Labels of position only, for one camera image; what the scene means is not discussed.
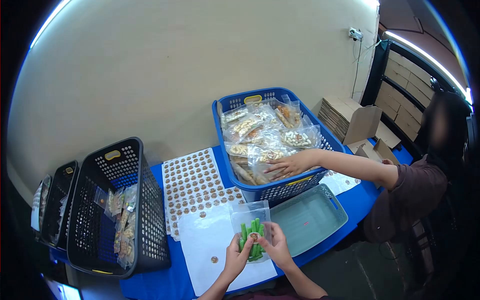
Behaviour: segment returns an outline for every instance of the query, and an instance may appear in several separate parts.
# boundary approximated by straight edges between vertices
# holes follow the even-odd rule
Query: light blue plastic basket
[[[315,170],[292,176],[290,178],[257,186],[240,182],[233,172],[228,159],[228,154],[225,150],[225,144],[220,125],[220,117],[217,112],[217,105],[218,103],[221,103],[222,111],[227,112],[244,104],[245,99],[249,97],[257,96],[260,97],[262,101],[266,101],[271,104],[273,97],[275,97],[278,101],[283,102],[282,95],[288,95],[291,101],[300,101],[300,99],[298,99],[298,97],[292,91],[282,87],[272,87],[226,96],[218,101],[214,101],[212,105],[215,127],[218,140],[220,141],[220,147],[222,148],[224,163],[227,167],[228,178],[234,185],[238,186],[242,190],[247,202],[268,200],[270,207],[282,203],[286,199],[296,196],[303,191],[311,189],[318,184],[327,170],[325,168],[317,168]],[[319,124],[321,126],[322,135],[325,137],[326,141],[331,145],[334,151],[345,153],[342,143],[320,122],[320,120],[318,120],[318,118],[302,103],[302,101],[300,101],[300,110],[302,116],[304,114],[307,115],[313,124]]]
[[[270,208],[270,218],[282,228],[292,257],[321,243],[348,221],[345,209],[324,183]]]

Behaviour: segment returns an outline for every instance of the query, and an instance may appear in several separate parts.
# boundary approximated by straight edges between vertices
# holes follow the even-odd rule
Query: basket handle
[[[255,96],[249,96],[249,97],[246,97],[244,100],[243,100],[243,103],[247,103],[247,102],[258,102],[258,101],[261,101],[262,100],[262,95],[255,95]]]
[[[310,178],[312,178],[312,177],[313,177],[313,175],[308,176],[308,177],[305,177],[305,178],[302,178],[302,179],[299,179],[299,180],[297,180],[297,181],[293,181],[293,182],[287,183],[285,186],[294,185],[294,184],[296,184],[296,183],[299,183],[299,182],[308,180],[308,179],[310,179]]]
[[[100,270],[92,270],[92,271],[100,273],[100,274],[113,274],[112,272],[105,272],[105,271],[100,271]]]
[[[112,160],[116,157],[120,157],[120,151],[118,150],[113,150],[112,152],[108,152],[107,154],[104,155],[106,160]]]

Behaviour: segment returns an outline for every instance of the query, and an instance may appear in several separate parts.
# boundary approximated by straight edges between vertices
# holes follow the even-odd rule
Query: blue tablecloth
[[[352,154],[347,147],[345,147],[345,150],[347,153]],[[226,166],[222,164],[223,159],[220,146],[214,147],[213,152],[224,186],[226,188],[232,187],[233,184],[228,179]],[[401,151],[394,150],[393,153],[402,164],[410,164],[412,161],[412,156],[405,149],[402,149]],[[163,188],[161,165],[153,166],[151,169],[158,184]],[[380,191],[375,188],[373,183],[362,181],[361,184],[353,189],[338,195],[337,199],[348,214],[348,222],[320,244],[294,257],[293,260],[295,263],[298,266],[302,266],[335,246],[353,229],[355,229],[357,223],[368,214],[379,193]],[[121,280],[120,287],[123,295],[127,298],[141,300],[180,300],[196,298],[180,243],[181,241],[175,242],[170,236],[168,236],[168,247],[170,248],[172,267],[170,269],[152,273],[136,274],[130,279]],[[278,269],[276,266],[275,268],[278,276],[284,274],[282,270]]]

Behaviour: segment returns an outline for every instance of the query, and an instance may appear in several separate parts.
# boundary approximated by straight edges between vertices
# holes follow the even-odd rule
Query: brown shirt
[[[425,155],[411,166],[397,166],[395,187],[380,193],[364,219],[363,230],[367,240],[390,240],[437,207],[445,194],[448,180],[437,166],[427,163],[426,158]]]

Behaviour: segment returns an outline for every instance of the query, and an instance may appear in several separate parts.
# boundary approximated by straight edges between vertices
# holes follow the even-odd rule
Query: person
[[[371,211],[336,250],[357,241],[386,242],[402,239],[414,222],[426,217],[444,196],[448,182],[462,174],[467,139],[466,117],[470,108],[460,96],[436,93],[422,116],[421,128],[428,134],[424,157],[411,166],[395,166],[355,155],[309,149],[269,161],[265,173],[281,170],[274,178],[294,176],[321,166],[347,176],[373,181],[385,187]]]
[[[259,244],[265,249],[275,264],[285,273],[287,279],[296,291],[295,294],[272,296],[271,294],[259,291],[235,296],[237,300],[294,300],[294,299],[322,299],[327,300],[328,294],[325,290],[311,281],[293,262],[288,251],[287,238],[277,223],[268,223],[272,232],[272,244],[266,239],[259,238]],[[247,263],[253,239],[248,238],[243,250],[239,252],[239,236],[236,234],[230,245],[227,247],[225,267],[215,283],[198,300],[220,300],[225,295],[228,286],[242,272]]]

